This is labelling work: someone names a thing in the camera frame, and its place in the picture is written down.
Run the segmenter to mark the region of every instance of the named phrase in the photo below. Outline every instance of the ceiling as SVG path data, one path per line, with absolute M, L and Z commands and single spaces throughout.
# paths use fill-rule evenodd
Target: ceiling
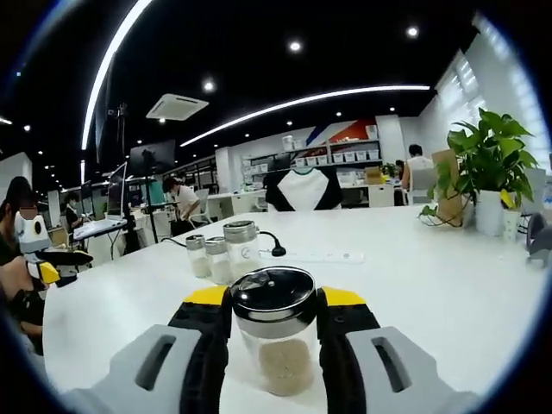
M 85 109 L 104 50 L 134 2 L 72 2 L 65 13 L 58 8 L 58 19 L 43 30 L 38 27 L 57 2 L 25 2 L 34 6 L 24 18 L 16 9 L 3 11 L 11 13 L 11 22 L 25 23 L 11 23 L 19 37 L 4 49 L 0 67 L 6 79 L 0 116 L 13 122 L 0 124 L 0 157 L 26 151 L 34 162 L 39 191 L 56 188 L 56 179 L 65 188 L 79 185 L 80 160 L 86 160 L 86 178 L 99 181 L 122 155 L 108 147 L 97 164 L 93 136 L 88 150 L 80 150 Z M 465 2 L 461 8 L 446 2 L 428 8 L 418 3 L 416 8 L 365 3 L 154 0 L 116 54 L 110 108 L 128 105 L 125 135 L 130 146 L 138 140 L 174 139 L 180 144 L 239 116 L 299 97 L 372 85 L 433 87 L 456 51 L 466 48 L 476 34 L 471 25 L 474 8 Z M 416 39 L 406 35 L 411 25 L 419 28 Z M 30 41 L 29 33 L 38 41 Z M 300 53 L 289 50 L 293 40 L 301 42 Z M 202 89 L 207 78 L 216 84 L 212 93 Z M 184 122 L 146 119 L 165 93 L 209 105 Z M 387 115 L 390 107 L 399 116 L 417 116 L 433 95 L 381 92 L 298 105 L 177 147 L 177 159 L 182 165 L 194 160 L 194 154 L 198 159 L 213 154 L 215 145 Z M 286 125 L 289 120 L 292 127 Z M 23 125 L 31 130 L 25 132 Z M 112 143 L 115 129 L 107 130 L 106 140 Z M 55 166 L 54 172 L 44 166 Z

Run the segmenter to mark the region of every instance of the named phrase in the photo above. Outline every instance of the spice jar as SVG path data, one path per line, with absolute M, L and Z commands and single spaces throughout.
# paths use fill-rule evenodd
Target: spice jar
M 308 389 L 317 344 L 312 276 L 296 267 L 266 267 L 237 280 L 230 294 L 261 386 L 279 396 Z
M 198 278 L 210 276 L 209 261 L 205 252 L 205 237 L 191 235 L 186 237 L 186 249 L 190 258 L 191 270 Z
M 257 228 L 250 220 L 224 224 L 224 240 L 228 246 L 234 279 L 260 267 Z
M 234 282 L 230 258 L 224 237 L 211 237 L 205 242 L 205 252 L 209 260 L 211 281 L 217 285 L 230 285 Z

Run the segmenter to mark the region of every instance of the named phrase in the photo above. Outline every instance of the potted plant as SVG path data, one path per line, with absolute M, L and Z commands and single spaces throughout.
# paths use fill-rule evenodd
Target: potted plant
M 524 150 L 521 136 L 531 135 L 510 115 L 499 116 L 480 109 L 478 125 L 455 122 L 461 131 L 450 131 L 447 143 L 455 152 L 459 177 L 453 183 L 448 162 L 436 165 L 437 181 L 428 191 L 433 198 L 437 189 L 440 198 L 453 198 L 459 194 L 475 205 L 475 225 L 487 235 L 499 235 L 502 228 L 502 203 L 500 192 L 513 194 L 519 209 L 522 197 L 533 200 L 532 189 L 525 175 L 525 168 L 538 165 L 535 158 Z M 438 215 L 425 206 L 422 216 Z
M 394 178 L 395 174 L 397 173 L 397 166 L 388 162 L 387 164 L 384 164 L 381 167 L 381 172 L 388 175 L 391 178 Z

